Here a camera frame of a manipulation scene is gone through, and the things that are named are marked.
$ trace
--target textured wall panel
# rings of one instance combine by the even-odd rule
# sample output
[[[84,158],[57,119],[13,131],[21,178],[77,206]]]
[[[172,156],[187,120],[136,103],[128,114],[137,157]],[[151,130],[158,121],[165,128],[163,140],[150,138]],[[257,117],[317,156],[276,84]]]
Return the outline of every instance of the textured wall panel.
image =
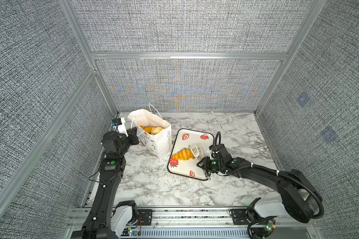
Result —
[[[359,238],[359,1],[328,1],[259,118],[321,193],[325,238]]]
[[[0,238],[62,237],[84,197],[111,117],[93,79],[0,220]]]
[[[72,0],[93,51],[286,52],[313,0]]]
[[[88,70],[57,0],[0,1],[0,190]]]
[[[253,111],[278,60],[98,60],[121,111]]]

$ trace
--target marble countertop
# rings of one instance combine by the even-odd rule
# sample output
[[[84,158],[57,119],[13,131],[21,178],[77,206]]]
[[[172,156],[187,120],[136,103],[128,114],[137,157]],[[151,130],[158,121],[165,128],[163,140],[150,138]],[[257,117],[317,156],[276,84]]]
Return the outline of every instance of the marble countertop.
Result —
[[[204,131],[215,136],[222,134],[222,143],[232,157],[241,157],[254,164],[276,169],[270,152],[252,113],[162,113],[172,124],[172,143],[182,128]],[[268,198],[278,193],[249,179],[234,176],[221,177],[215,174],[211,179],[200,181],[168,172],[167,157],[158,160],[141,144],[131,146],[125,155],[126,167],[118,187],[114,204],[135,200],[137,205],[209,205],[247,206],[257,197]],[[92,204],[97,191],[96,185],[87,201]]]

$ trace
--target white rectangular plate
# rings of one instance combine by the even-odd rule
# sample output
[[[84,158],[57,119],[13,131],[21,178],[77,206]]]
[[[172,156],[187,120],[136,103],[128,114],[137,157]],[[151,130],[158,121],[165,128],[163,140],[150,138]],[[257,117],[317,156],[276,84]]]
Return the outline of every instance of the white rectangular plate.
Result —
[[[168,162],[168,171],[172,174],[177,174],[193,179],[206,181],[207,178],[200,167],[197,167],[197,158],[189,160],[171,161],[172,155],[180,152],[184,148],[190,149],[194,144],[201,148],[204,157],[208,156],[209,146],[214,142],[214,136],[194,130],[181,129],[178,131],[176,141],[173,146],[172,154]]]

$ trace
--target orange bread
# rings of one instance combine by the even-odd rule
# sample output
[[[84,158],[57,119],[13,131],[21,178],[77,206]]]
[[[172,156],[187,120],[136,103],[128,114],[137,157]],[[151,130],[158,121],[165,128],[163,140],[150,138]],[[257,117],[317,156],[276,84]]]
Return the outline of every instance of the orange bread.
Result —
[[[191,153],[190,149],[184,148],[180,152],[173,155],[174,160],[189,160],[194,158],[194,155]]]

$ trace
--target paper bag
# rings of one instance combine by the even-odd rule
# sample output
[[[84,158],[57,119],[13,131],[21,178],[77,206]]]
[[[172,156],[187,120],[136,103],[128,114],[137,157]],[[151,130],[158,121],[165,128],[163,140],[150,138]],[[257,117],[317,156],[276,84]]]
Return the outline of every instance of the paper bag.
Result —
[[[160,159],[172,148],[172,125],[164,120],[159,112],[158,114],[160,116],[153,114],[152,110],[149,112],[145,109],[139,109],[131,112],[128,115],[128,119],[131,122],[131,128],[137,126],[137,136],[140,143],[145,146],[151,154]],[[163,130],[156,135],[151,135],[145,132],[140,125],[153,127],[159,126],[162,127]]]

